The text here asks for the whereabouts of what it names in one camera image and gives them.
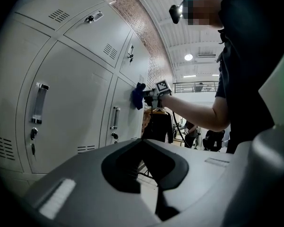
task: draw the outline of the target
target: air vent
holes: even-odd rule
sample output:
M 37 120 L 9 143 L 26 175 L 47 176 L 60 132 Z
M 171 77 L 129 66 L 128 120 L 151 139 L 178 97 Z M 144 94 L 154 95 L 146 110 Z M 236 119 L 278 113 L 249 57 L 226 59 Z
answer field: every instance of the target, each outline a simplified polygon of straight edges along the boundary
M 118 51 L 116 51 L 111 45 L 107 44 L 103 51 L 106 55 L 108 55 L 113 60 L 116 58 Z
M 78 146 L 78 154 L 95 149 L 95 146 Z
M 8 160 L 15 160 L 13 146 L 11 141 L 0 137 L 0 157 Z
M 140 76 L 139 76 L 139 82 L 140 82 L 140 83 L 144 83 L 144 81 L 145 81 L 144 77 L 140 75 Z
M 63 20 L 65 20 L 67 17 L 69 17 L 69 15 L 67 13 L 61 11 L 60 9 L 58 9 L 57 11 L 55 11 L 54 13 L 49 15 L 49 17 L 51 19 L 54 19 L 57 22 L 61 23 Z

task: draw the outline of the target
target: brick wall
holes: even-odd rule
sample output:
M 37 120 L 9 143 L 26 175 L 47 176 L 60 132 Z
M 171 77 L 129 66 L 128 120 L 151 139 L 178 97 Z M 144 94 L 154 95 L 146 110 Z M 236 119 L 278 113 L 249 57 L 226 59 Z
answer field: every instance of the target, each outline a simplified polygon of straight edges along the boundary
M 172 69 L 163 41 L 153 20 L 141 2 L 139 0 L 116 0 L 114 7 L 130 24 L 150 53 L 148 80 L 146 83 L 148 89 L 155 88 L 155 83 L 164 79 L 172 83 Z M 147 105 L 144 108 L 142 134 L 150 120 L 149 114 L 146 113 L 148 108 Z M 166 109 L 166 111 L 170 114 L 172 113 L 169 109 Z

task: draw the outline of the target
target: round ceiling light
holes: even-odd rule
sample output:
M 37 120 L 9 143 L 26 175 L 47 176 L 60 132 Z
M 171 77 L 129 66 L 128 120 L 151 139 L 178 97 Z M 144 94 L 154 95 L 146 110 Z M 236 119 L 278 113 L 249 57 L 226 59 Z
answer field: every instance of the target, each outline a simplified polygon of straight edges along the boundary
M 188 54 L 184 57 L 185 60 L 187 61 L 191 61 L 193 59 L 193 55 L 192 54 Z

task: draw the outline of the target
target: railing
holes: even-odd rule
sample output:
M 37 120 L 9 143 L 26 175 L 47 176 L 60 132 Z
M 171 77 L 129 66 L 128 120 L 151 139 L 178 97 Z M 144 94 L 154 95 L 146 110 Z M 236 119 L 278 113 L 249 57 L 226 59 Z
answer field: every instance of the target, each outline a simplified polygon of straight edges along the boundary
M 176 82 L 174 93 L 216 92 L 218 81 Z

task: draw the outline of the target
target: gray locker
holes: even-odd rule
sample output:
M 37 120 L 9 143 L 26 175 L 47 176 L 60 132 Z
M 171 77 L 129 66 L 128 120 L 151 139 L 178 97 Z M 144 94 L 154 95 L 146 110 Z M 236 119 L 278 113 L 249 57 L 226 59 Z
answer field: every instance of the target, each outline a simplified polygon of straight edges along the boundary
M 58 30 L 79 13 L 102 2 L 103 0 L 29 0 L 16 12 Z
M 134 84 L 146 83 L 149 59 L 150 55 L 140 38 L 133 34 L 127 46 L 120 72 Z
M 111 145 L 116 141 L 112 133 L 118 135 L 118 142 L 141 136 L 143 111 L 137 110 L 132 104 L 133 90 L 131 85 L 118 78 L 109 116 L 106 145 Z
M 98 148 L 111 78 L 111 72 L 89 58 L 60 42 L 55 44 L 28 98 L 25 140 L 33 173 L 48 173 L 72 156 Z M 34 127 L 38 133 L 32 141 Z
M 15 120 L 23 80 L 48 36 L 15 20 L 0 34 L 0 167 L 22 172 Z
M 65 36 L 115 67 L 129 33 L 129 26 L 106 5 L 75 24 Z

